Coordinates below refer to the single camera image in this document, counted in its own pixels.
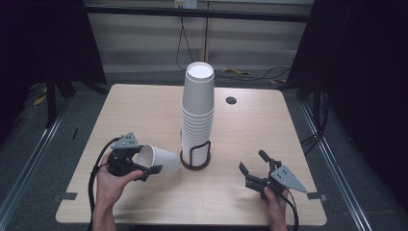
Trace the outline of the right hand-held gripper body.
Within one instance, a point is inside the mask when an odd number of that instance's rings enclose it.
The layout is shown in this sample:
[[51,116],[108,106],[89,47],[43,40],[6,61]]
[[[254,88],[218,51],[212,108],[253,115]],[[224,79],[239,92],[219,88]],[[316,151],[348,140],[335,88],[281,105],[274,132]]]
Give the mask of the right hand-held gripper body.
[[296,190],[306,193],[305,186],[295,177],[286,166],[271,171],[268,178],[259,178],[250,174],[245,175],[245,186],[258,192],[262,198],[266,198],[265,187],[269,187],[276,195],[281,194],[286,189]]

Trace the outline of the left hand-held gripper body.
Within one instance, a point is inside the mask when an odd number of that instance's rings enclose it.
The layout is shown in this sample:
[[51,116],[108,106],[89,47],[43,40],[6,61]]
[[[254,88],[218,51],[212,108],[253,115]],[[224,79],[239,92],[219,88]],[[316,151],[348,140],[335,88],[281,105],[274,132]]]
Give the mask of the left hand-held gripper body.
[[130,132],[111,144],[112,152],[107,161],[108,171],[114,176],[124,176],[136,169],[132,158],[141,150],[135,135]]

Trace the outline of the white disposable paper cup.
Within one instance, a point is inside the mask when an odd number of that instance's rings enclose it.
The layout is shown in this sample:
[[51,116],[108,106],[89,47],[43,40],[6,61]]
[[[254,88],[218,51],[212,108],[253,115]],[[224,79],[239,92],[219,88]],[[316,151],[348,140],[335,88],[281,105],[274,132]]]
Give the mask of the white disposable paper cup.
[[150,144],[144,145],[132,160],[142,167],[162,167],[160,174],[176,173],[181,167],[180,158],[177,154]]

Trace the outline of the black wire cup holder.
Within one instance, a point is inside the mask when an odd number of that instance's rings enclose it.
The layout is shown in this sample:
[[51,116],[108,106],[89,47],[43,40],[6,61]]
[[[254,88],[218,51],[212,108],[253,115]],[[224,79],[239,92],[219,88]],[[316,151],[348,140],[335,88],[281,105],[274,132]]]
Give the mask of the black wire cup holder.
[[209,139],[193,141],[184,131],[180,132],[182,149],[180,160],[182,165],[191,170],[205,168],[211,161],[211,146]]

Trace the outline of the stack of white cups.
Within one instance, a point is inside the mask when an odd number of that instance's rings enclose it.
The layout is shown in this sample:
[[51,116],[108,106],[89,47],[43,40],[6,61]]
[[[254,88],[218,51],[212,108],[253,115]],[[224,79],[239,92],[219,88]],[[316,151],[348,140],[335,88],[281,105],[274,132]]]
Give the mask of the stack of white cups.
[[215,72],[209,64],[188,65],[181,109],[181,131],[193,141],[210,139],[215,113]]

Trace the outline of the person's right hand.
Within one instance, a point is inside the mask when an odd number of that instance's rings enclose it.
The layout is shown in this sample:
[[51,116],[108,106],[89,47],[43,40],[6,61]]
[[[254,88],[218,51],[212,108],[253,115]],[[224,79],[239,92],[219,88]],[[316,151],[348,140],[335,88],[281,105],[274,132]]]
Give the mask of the person's right hand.
[[282,225],[286,223],[286,208],[288,191],[284,190],[276,195],[271,188],[264,187],[264,193],[268,199],[267,218],[270,225]]

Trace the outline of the person's left hand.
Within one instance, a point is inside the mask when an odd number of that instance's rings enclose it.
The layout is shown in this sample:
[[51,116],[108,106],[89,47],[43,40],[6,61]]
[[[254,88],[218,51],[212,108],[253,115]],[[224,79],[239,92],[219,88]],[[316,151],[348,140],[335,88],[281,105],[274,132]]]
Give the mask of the person's left hand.
[[114,176],[108,171],[109,154],[105,154],[101,167],[96,172],[96,201],[94,210],[112,209],[130,182],[143,176],[141,170],[134,170],[125,176]]

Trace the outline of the grey tape piece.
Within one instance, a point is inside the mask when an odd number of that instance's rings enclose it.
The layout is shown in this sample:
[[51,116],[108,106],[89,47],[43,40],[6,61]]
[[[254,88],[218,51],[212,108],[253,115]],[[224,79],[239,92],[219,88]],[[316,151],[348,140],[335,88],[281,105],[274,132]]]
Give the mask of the grey tape piece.
[[61,194],[55,194],[52,197],[53,202],[62,202],[63,200],[75,200],[77,196],[76,192],[64,192]]
[[324,193],[320,192],[307,192],[306,193],[309,200],[319,200],[320,202],[324,202],[328,200],[328,197]]

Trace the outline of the yellow tape strip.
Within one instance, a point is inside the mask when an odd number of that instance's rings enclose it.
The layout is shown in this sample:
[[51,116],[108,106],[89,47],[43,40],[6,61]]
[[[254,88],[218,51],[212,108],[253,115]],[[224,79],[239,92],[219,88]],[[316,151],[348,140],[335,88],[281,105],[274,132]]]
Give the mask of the yellow tape strip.
[[38,96],[38,98],[33,103],[33,105],[34,106],[40,105],[44,101],[46,96],[47,96],[47,88],[44,88],[43,91],[41,92],[41,94]]
[[230,73],[234,73],[234,74],[237,74],[237,75],[244,75],[244,76],[250,75],[250,73],[247,72],[247,71],[236,69],[236,68],[229,68],[229,67],[225,67],[221,71],[222,72],[230,72]]

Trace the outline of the black stand leg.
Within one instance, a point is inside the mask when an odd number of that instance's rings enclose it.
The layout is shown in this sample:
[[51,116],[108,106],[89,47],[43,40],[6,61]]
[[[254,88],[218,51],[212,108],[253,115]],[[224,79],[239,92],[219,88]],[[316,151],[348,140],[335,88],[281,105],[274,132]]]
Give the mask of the black stand leg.
[[57,102],[56,102],[56,81],[53,70],[50,69],[46,75],[46,98],[47,98],[47,123],[46,127],[50,128],[57,119]]

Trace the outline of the black curtain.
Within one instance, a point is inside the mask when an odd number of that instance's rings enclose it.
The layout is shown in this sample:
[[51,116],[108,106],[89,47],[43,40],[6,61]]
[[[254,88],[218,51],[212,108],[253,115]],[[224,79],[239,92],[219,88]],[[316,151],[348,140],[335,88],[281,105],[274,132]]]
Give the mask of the black curtain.
[[328,93],[408,212],[408,0],[315,0],[288,80]]
[[0,142],[30,87],[52,83],[70,97],[73,81],[107,92],[84,0],[0,0]]

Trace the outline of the black horizontal bar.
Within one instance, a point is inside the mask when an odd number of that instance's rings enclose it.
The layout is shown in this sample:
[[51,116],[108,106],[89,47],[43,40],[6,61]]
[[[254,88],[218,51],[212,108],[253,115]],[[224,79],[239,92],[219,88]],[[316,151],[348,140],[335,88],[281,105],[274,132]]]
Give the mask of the black horizontal bar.
[[94,4],[86,4],[85,9],[88,13],[180,16],[180,17],[241,19],[241,20],[279,21],[279,22],[299,22],[299,23],[306,23],[311,19],[309,15],[303,14],[246,13],[246,12],[170,9],[170,8],[140,8],[140,7],[121,7]]

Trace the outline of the metal floor rail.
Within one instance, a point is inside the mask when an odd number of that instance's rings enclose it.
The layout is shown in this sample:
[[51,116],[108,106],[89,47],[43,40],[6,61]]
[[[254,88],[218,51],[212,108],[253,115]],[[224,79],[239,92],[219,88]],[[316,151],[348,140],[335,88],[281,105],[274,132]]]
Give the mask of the metal floor rail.
[[366,216],[366,213],[364,212],[355,193],[350,188],[329,143],[327,142],[324,135],[318,134],[318,127],[313,121],[312,110],[308,105],[304,103],[301,103],[300,107],[311,131],[313,132],[315,138],[317,139],[317,142],[319,144],[319,151],[322,154],[326,164],[328,165],[328,168],[334,178],[337,188],[343,198],[347,210],[352,216],[352,219],[356,227],[358,228],[359,231],[372,231],[368,217]]
[[30,182],[34,171],[37,169],[41,158],[49,146],[49,143],[53,140],[60,127],[62,117],[64,116],[67,107],[68,103],[63,104],[56,117],[44,129],[35,149],[22,169],[22,172],[19,174],[16,182],[13,184],[11,192],[6,196],[4,202],[0,206],[0,230],[4,230],[7,227],[13,216],[15,208],[26,191],[27,184]]

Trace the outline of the white wall socket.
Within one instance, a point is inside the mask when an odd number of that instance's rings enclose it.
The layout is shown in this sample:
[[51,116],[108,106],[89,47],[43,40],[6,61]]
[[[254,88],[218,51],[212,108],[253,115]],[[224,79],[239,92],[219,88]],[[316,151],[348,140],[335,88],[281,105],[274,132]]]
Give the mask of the white wall socket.
[[197,0],[174,0],[176,9],[197,9]]

